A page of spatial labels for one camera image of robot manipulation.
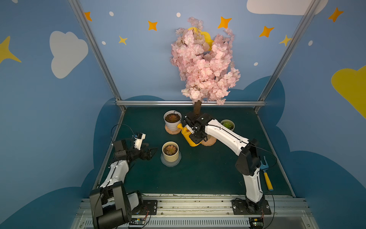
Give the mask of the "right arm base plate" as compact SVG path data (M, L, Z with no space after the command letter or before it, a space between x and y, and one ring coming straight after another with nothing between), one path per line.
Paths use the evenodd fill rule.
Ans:
M254 203L250 200L235 198L231 200L233 213L235 215L271 215L267 200L262 199L258 203Z

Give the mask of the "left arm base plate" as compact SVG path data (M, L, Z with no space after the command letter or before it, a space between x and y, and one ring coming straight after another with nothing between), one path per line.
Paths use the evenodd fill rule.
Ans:
M157 200L144 200L142 204L139 204L132 210L132 215L156 215L158 209L158 201Z

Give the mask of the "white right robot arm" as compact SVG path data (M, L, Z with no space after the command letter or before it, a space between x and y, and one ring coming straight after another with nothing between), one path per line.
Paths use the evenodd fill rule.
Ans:
M265 203L265 196L260 181L261 160L257 153L257 141L250 141L234 133L207 113L198 116L189 112L183 117L182 123L191 133L189 138L195 144L207 140L210 135L238 156L235 167L244 178L247 210L250 213L259 211Z

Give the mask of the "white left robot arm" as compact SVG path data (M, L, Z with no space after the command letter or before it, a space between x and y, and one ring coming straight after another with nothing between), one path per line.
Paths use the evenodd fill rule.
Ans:
M95 229L116 229L124 224L145 227L157 214L157 201L144 200L141 192L127 193L124 181L137 159L151 160L156 148L148 143L128 147L126 140L113 143L114 156L105 181L90 192L92 223Z

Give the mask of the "yellow watering can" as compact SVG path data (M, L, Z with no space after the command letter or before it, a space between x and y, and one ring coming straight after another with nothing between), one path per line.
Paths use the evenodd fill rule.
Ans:
M196 144L191 138L190 138L190 135L192 134L188 129L187 127L183 127L183 125L180 123L177 125L177 128L181 130L181 134L184 136L184 138L186 139L186 141L188 142L188 144L191 146L191 147L197 147L198 145L201 144L198 143Z

